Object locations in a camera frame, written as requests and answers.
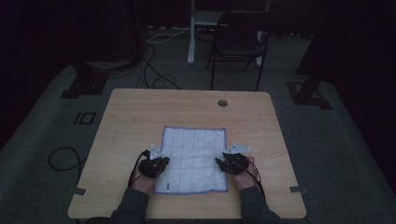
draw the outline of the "person's left hand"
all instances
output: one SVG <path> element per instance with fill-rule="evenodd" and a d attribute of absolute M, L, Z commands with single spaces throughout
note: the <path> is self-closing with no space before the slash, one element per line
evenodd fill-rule
<path fill-rule="evenodd" d="M 149 178 L 145 175 L 142 175 L 142 173 L 139 172 L 139 169 L 136 169 L 134 171 L 134 179 L 135 181 L 132 184 L 131 189 L 136 189 L 142 191 L 143 193 L 146 193 L 147 195 L 150 195 L 150 193 L 153 191 L 158 176 L 156 178 Z"/>

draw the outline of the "chair backrest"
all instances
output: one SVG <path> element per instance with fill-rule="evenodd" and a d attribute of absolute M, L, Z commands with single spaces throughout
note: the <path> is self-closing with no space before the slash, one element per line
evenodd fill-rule
<path fill-rule="evenodd" d="M 273 33 L 279 23 L 279 15 L 272 11 L 225 12 L 218 20 L 217 29 L 237 29 L 244 32 Z"/>

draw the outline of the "wooden table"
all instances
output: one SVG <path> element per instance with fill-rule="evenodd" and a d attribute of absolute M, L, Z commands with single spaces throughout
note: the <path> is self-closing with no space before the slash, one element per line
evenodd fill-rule
<path fill-rule="evenodd" d="M 219 106 L 220 99 L 228 105 Z M 78 182 L 87 193 L 74 195 L 69 216 L 110 217 L 137 156 L 151 144 L 161 147 L 165 125 L 225 128 L 228 147 L 251 148 L 244 155 L 255 157 L 269 207 L 283 218 L 305 216 L 301 193 L 290 192 L 298 184 L 268 93 L 134 89 L 113 91 Z M 229 183 L 226 193 L 152 194 L 147 218 L 240 218 L 239 194 Z"/>

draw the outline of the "black chair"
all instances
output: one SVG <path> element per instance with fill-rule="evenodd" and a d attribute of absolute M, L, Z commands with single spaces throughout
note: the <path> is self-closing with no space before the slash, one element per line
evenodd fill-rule
<path fill-rule="evenodd" d="M 213 90 L 215 67 L 218 62 L 248 62 L 246 68 L 262 57 L 260 71 L 256 82 L 256 91 L 262 78 L 264 58 L 268 48 L 268 38 L 276 30 L 279 17 L 271 11 L 226 12 L 218 21 L 214 33 L 212 50 L 206 68 L 212 62 L 212 80 L 210 90 Z"/>

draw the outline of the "chair seat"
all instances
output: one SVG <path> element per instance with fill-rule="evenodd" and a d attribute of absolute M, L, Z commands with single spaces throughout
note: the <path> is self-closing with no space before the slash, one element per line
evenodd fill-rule
<path fill-rule="evenodd" d="M 256 33 L 221 30 L 217 35 L 216 52 L 221 57 L 257 58 L 262 56 L 262 47 Z"/>

